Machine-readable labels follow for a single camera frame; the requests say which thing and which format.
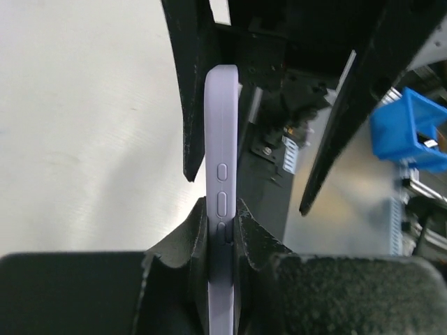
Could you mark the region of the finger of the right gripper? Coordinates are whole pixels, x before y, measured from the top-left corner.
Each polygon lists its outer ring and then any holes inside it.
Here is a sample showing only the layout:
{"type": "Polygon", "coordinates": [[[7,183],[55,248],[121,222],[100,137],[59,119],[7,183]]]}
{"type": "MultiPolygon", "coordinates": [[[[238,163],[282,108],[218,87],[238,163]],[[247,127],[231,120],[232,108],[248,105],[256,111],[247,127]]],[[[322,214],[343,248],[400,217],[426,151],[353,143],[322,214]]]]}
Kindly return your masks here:
{"type": "Polygon", "coordinates": [[[205,78],[219,63],[219,41],[209,1],[164,0],[161,3],[182,105],[183,171],[192,182],[205,153],[205,78]]]}
{"type": "Polygon", "coordinates": [[[337,94],[299,211],[309,213],[339,155],[446,16],[445,1],[387,1],[337,94]]]}

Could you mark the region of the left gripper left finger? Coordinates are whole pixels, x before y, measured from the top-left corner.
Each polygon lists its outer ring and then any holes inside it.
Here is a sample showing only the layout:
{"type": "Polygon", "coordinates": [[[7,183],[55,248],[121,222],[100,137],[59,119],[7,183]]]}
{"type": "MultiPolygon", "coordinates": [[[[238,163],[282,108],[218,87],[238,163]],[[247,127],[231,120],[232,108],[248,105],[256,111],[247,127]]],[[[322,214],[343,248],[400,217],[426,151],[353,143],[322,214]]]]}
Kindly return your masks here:
{"type": "Polygon", "coordinates": [[[204,199],[146,251],[1,258],[2,334],[207,334],[204,199]]]}

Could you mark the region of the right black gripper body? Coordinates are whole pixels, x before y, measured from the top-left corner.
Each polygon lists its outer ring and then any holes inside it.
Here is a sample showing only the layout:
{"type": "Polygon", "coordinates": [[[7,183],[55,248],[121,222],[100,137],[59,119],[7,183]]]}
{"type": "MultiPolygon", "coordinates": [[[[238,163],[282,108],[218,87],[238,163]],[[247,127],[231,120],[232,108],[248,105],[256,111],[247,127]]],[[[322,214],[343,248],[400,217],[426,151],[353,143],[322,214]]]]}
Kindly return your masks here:
{"type": "Polygon", "coordinates": [[[287,73],[336,81],[369,37],[384,1],[229,1],[216,25],[222,60],[240,80],[279,84],[287,73]]]}

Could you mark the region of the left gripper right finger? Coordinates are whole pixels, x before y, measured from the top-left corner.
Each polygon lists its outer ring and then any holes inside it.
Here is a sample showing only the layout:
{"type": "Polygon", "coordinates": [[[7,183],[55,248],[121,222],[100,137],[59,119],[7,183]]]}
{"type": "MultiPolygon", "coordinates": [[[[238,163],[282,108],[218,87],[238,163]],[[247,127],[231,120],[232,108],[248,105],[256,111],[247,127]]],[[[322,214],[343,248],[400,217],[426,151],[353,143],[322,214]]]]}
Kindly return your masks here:
{"type": "Polygon", "coordinates": [[[236,334],[445,334],[446,266],[299,255],[237,201],[236,334]]]}

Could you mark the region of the phone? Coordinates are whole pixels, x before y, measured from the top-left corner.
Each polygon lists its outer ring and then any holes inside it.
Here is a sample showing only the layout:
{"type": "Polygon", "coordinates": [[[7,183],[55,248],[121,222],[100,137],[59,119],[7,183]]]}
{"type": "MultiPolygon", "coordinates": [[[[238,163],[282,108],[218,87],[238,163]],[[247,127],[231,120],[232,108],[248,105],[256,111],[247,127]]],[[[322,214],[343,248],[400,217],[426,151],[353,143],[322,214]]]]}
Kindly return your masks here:
{"type": "Polygon", "coordinates": [[[233,221],[236,215],[238,69],[205,78],[204,135],[210,334],[234,332],[233,221]]]}

